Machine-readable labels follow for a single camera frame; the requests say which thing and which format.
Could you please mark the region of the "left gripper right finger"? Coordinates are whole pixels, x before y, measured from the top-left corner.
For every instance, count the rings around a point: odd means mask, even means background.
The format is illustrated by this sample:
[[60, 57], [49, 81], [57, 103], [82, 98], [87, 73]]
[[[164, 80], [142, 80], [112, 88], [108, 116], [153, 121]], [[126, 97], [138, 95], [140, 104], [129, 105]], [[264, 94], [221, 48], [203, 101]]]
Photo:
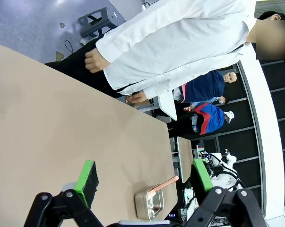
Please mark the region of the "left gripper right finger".
[[216, 217], [226, 218], [232, 227], [265, 227], [261, 209], [249, 189], [229, 191], [214, 186], [201, 159], [193, 159], [190, 183], [199, 206], [184, 227], [208, 227]]

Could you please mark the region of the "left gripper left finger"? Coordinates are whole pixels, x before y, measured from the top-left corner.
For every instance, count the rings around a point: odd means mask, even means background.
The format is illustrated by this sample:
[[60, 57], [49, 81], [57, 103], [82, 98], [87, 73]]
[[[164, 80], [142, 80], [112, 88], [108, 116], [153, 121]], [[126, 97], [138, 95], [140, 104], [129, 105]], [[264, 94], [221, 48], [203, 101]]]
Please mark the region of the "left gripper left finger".
[[24, 226], [59, 227], [64, 220], [72, 219], [78, 227], [101, 227], [91, 211], [98, 184], [95, 161], [87, 160], [73, 189], [56, 196], [48, 192], [36, 195]]

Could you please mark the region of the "person's left hand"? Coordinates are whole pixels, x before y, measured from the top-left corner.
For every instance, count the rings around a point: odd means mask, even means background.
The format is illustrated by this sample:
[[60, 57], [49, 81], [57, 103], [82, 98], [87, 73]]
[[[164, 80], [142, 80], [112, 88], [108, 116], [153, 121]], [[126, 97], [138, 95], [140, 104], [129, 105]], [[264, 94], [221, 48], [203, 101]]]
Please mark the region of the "person's left hand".
[[142, 103], [147, 100], [143, 90], [126, 97], [126, 101], [131, 104]]

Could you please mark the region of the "person's right hand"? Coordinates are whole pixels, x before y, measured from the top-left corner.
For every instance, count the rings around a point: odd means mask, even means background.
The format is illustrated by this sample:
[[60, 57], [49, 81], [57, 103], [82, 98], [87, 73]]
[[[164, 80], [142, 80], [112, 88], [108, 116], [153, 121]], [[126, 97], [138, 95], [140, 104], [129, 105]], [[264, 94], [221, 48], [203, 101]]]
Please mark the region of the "person's right hand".
[[111, 63], [99, 53], [97, 48], [85, 53], [85, 67], [91, 73], [100, 72], [110, 64]]

